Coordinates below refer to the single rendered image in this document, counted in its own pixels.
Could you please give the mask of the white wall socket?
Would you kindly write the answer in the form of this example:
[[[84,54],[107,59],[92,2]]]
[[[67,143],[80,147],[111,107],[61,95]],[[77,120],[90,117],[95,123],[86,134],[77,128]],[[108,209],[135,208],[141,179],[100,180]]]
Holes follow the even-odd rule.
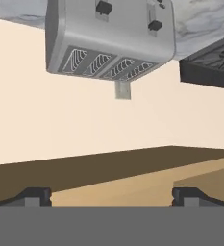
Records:
[[[117,99],[130,100],[131,99],[131,85],[129,82],[115,83],[115,97]]]

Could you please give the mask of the black hob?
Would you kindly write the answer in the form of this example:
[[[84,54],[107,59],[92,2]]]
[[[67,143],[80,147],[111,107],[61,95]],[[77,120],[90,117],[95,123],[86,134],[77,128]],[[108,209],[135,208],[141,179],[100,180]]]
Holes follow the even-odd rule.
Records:
[[[224,88],[224,37],[179,60],[184,83]]]

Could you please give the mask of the silver four-slot toaster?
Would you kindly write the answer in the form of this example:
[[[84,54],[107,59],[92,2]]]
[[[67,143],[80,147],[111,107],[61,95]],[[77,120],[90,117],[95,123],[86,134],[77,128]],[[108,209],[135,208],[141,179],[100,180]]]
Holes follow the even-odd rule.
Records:
[[[171,0],[48,0],[46,70],[131,82],[175,56]]]

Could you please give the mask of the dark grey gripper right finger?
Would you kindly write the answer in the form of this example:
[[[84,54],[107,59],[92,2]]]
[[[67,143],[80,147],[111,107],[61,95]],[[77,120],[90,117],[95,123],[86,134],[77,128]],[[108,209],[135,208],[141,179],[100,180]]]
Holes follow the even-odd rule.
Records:
[[[224,207],[224,201],[208,196],[197,187],[173,187],[172,197],[172,205],[178,207]]]

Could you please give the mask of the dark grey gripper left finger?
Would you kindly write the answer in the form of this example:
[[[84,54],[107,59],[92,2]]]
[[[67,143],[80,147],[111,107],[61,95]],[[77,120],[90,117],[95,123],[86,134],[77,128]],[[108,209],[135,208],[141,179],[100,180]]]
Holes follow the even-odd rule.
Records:
[[[12,198],[0,201],[0,206],[10,207],[51,207],[50,187],[27,187]]]

